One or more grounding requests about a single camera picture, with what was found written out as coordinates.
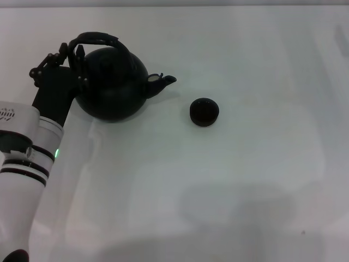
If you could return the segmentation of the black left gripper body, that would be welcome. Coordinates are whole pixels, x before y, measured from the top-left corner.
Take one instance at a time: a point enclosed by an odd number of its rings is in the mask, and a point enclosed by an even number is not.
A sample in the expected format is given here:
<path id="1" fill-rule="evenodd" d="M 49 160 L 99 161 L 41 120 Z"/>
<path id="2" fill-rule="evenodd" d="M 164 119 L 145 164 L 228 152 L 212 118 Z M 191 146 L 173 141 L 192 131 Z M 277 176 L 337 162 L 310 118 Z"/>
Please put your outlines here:
<path id="1" fill-rule="evenodd" d="M 80 93 L 78 75 L 68 67 L 49 65 L 32 70 L 38 91 L 32 106 L 46 117 L 64 126 L 71 104 Z"/>

